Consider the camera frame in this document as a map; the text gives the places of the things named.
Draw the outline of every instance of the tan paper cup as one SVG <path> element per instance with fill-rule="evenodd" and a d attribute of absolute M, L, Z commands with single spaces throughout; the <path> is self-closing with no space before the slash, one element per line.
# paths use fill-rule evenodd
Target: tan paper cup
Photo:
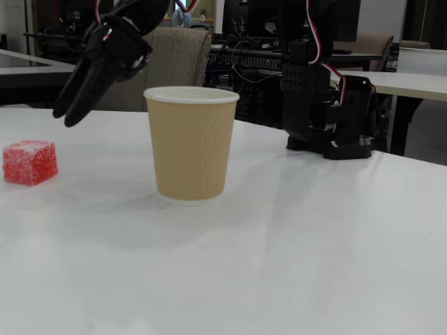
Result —
<path fill-rule="evenodd" d="M 225 187 L 239 95 L 203 87 L 145 91 L 156 182 L 170 203 L 197 206 Z"/>

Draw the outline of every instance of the cup rim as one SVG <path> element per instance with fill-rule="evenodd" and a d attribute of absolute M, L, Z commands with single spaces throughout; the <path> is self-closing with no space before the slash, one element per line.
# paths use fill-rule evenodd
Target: cup rim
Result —
<path fill-rule="evenodd" d="M 179 96 L 173 95 L 174 92 L 182 93 Z M 200 97 L 199 94 L 207 92 L 214 95 L 213 97 Z M 144 96 L 148 100 L 158 101 L 161 103 L 176 103 L 187 105 L 216 105 L 224 103 L 235 103 L 240 99 L 239 94 L 225 91 L 223 89 L 211 89 L 207 87 L 191 87 L 191 86 L 171 86 L 171 87 L 154 87 L 147 89 Z"/>

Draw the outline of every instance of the red gummy cube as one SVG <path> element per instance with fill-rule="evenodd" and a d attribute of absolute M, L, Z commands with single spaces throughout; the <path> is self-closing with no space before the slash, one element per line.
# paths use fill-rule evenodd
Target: red gummy cube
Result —
<path fill-rule="evenodd" d="M 34 186 L 58 171 L 54 143 L 23 141 L 3 148 L 4 178 L 9 183 Z"/>

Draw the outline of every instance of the computer monitor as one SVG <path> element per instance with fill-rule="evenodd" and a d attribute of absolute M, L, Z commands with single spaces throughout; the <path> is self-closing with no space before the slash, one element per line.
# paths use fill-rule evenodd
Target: computer monitor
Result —
<path fill-rule="evenodd" d="M 358 20 L 361 0 L 335 0 L 334 40 L 355 42 L 357 40 Z M 251 37 L 275 37 L 281 32 L 274 20 L 279 16 L 281 2 L 279 0 L 251 0 L 248 6 L 248 18 L 245 24 L 246 33 Z"/>
<path fill-rule="evenodd" d="M 59 0 L 59 17 L 65 25 L 78 27 L 82 33 L 95 18 L 95 4 L 92 0 Z M 102 0 L 99 13 L 109 13 L 113 9 L 113 0 Z"/>
<path fill-rule="evenodd" d="M 222 33 L 232 36 L 246 36 L 248 16 L 247 0 L 225 0 Z"/>
<path fill-rule="evenodd" d="M 335 1 L 335 40 L 339 42 L 357 40 L 360 5 L 361 0 Z"/>

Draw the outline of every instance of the beige chair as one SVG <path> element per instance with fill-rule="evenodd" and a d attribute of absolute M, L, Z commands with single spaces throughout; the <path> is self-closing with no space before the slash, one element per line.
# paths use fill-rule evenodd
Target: beige chair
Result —
<path fill-rule="evenodd" d="M 393 36 L 387 33 L 359 33 L 356 42 L 335 42 L 334 49 L 348 50 L 359 54 L 381 54 L 381 61 L 372 61 L 370 71 L 381 72 L 386 66 Z"/>
<path fill-rule="evenodd" d="M 425 49 L 425 50 L 432 49 L 430 43 L 420 42 L 418 40 L 403 40 L 400 43 L 400 47 L 407 47 L 411 49 Z"/>
<path fill-rule="evenodd" d="M 202 86 L 212 34 L 201 29 L 159 27 L 145 37 L 154 51 L 145 69 L 115 83 L 96 110 L 145 111 L 145 89 L 159 86 Z"/>

